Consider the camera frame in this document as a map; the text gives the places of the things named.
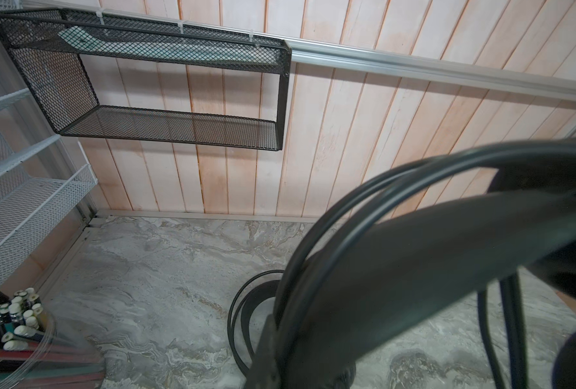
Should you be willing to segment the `papers in black basket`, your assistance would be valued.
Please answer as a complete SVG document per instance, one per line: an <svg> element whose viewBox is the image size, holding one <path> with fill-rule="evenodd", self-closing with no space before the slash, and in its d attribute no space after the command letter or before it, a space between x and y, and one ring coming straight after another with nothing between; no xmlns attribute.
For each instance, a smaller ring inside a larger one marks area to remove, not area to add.
<svg viewBox="0 0 576 389"><path fill-rule="evenodd" d="M58 33L68 45L82 52L112 54L116 57L149 57L176 61L235 63L251 66L279 66L283 63L280 50L262 46L239 45L222 41L202 41L183 38L166 41L104 41L81 27L71 27Z"/></svg>

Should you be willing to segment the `large black gaming headset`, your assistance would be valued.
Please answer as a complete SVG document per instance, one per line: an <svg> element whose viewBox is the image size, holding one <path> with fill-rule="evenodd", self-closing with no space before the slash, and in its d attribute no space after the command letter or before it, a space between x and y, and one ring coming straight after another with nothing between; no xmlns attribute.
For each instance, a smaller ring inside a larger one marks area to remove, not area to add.
<svg viewBox="0 0 576 389"><path fill-rule="evenodd" d="M248 281L240 288L240 290L234 296L234 299L230 305L228 312L228 323L227 323L227 337L229 342L229 348L234 357L234 361L243 375L248 375L250 367L241 358L239 351L237 350L235 343L235 333L236 325L239 324L244 345L247 348L247 352L250 355L252 361L256 361L255 350L253 348L251 339L251 319L255 313L258 306L263 302L268 301L276 296L279 290L281 280L270 280L265 283L257 285L248 294L244 294L245 288L251 285L254 281L259 280L262 277L266 277L272 274L282 274L283 270L273 269L265 272L261 272ZM286 387L286 379L289 377L286 374L286 367L288 366L289 357L291 357L294 351L294 345L296 345L297 339L299 337L300 324L290 322L287 326L275 326L275 322L271 322L271 336L270 336L270 357L271 361L268 363L268 367L271 372L265 376L271 379L273 386L277 388ZM276 338L279 335L292 334L293 341L286 345L281 346L279 350L276 350Z"/></svg>

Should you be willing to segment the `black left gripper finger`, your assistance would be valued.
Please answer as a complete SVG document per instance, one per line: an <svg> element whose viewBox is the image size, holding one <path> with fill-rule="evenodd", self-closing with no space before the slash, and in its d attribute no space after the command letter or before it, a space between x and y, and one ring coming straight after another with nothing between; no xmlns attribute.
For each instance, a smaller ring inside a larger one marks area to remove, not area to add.
<svg viewBox="0 0 576 389"><path fill-rule="evenodd" d="M281 387L281 373L276 360L277 329L270 314L258 343L258 349L247 373L244 389L278 389Z"/></svg>

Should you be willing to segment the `clear cup of pencils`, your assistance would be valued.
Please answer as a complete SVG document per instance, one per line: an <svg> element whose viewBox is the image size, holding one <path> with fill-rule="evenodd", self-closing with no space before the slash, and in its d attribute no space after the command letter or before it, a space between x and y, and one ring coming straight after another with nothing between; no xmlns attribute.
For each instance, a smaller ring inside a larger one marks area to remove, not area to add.
<svg viewBox="0 0 576 389"><path fill-rule="evenodd" d="M102 353L35 289L0 291L0 388L99 388L105 377Z"/></svg>

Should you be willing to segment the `small black wired headphones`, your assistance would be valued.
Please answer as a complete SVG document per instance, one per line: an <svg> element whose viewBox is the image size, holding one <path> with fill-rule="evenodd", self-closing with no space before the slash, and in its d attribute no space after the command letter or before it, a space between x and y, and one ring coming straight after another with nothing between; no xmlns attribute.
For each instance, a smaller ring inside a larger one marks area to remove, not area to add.
<svg viewBox="0 0 576 389"><path fill-rule="evenodd" d="M518 271L576 299L576 139L516 141L430 157L351 191L299 243L273 300L300 324L285 388L348 388L356 361L471 293L496 387L487 319L498 282L511 386L528 357Z"/></svg>

